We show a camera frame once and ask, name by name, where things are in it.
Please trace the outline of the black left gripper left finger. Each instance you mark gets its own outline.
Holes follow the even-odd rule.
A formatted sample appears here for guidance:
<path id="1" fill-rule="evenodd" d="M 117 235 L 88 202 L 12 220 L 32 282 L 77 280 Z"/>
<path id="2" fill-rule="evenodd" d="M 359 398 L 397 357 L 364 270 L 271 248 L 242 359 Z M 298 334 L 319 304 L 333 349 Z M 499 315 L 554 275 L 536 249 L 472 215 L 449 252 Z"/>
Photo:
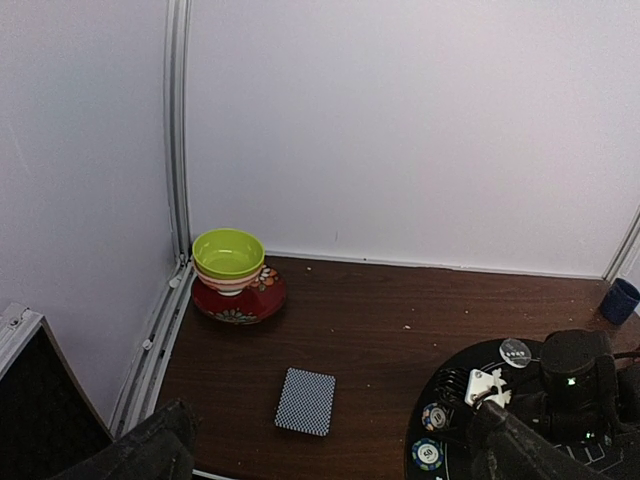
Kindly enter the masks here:
<path id="1" fill-rule="evenodd" d="M 196 415 L 174 400 L 58 479 L 190 479 L 195 466 Z"/>

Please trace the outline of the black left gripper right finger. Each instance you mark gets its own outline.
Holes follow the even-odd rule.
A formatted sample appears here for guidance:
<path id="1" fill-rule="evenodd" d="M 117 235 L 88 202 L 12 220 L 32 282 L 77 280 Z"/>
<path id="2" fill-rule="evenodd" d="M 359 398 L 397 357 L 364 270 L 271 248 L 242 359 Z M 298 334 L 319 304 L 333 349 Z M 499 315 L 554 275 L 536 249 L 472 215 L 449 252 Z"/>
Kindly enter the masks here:
<path id="1" fill-rule="evenodd" d="M 639 428 L 639 403 L 619 403 L 620 418 Z M 474 479 L 637 479 L 639 431 L 602 440 L 556 443 L 543 438 L 493 401 L 476 409 L 468 426 Z M 615 465 L 589 465 L 561 451 L 558 444 L 601 444 Z"/>

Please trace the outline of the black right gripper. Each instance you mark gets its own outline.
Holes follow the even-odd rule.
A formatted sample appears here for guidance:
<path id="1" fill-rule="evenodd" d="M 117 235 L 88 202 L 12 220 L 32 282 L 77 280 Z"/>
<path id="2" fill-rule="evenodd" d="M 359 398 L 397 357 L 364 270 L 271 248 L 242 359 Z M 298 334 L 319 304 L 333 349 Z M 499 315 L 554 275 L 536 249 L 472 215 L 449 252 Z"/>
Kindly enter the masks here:
<path id="1" fill-rule="evenodd" d="M 602 440 L 639 431 L 620 418 L 615 355 L 604 332 L 573 329 L 548 335 L 537 370 L 516 385 L 532 381 L 541 390 L 514 390 L 509 412 L 549 441 Z"/>

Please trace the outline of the blue white chip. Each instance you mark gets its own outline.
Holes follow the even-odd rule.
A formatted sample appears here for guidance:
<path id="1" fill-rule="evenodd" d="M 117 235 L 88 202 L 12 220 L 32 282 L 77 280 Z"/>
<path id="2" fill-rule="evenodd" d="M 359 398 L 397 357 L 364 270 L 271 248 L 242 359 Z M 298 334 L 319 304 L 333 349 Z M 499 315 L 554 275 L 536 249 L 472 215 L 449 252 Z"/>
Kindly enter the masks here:
<path id="1" fill-rule="evenodd" d="M 427 432 L 439 431 L 449 427 L 450 417 L 450 408 L 432 402 L 423 407 L 421 424 Z"/>

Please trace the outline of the green poker chip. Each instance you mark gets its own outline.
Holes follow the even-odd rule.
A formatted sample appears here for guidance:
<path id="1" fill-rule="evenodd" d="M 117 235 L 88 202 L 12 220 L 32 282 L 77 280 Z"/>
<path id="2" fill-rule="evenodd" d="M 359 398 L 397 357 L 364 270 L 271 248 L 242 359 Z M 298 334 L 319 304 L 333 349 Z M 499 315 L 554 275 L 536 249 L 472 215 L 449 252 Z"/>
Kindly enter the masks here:
<path id="1" fill-rule="evenodd" d="M 411 460 L 422 471 L 438 470 L 444 462 L 441 443 L 430 438 L 415 441 L 411 447 Z"/>

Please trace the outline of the clear round dealer button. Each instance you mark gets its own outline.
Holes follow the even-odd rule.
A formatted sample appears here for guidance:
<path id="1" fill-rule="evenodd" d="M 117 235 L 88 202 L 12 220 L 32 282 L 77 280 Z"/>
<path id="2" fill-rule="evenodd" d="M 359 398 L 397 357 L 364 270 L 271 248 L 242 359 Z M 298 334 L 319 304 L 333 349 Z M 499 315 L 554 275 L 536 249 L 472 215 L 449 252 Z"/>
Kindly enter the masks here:
<path id="1" fill-rule="evenodd" d="M 532 360 L 529 347 L 521 340 L 507 338 L 502 341 L 499 353 L 504 362 L 516 369 L 526 368 Z"/>

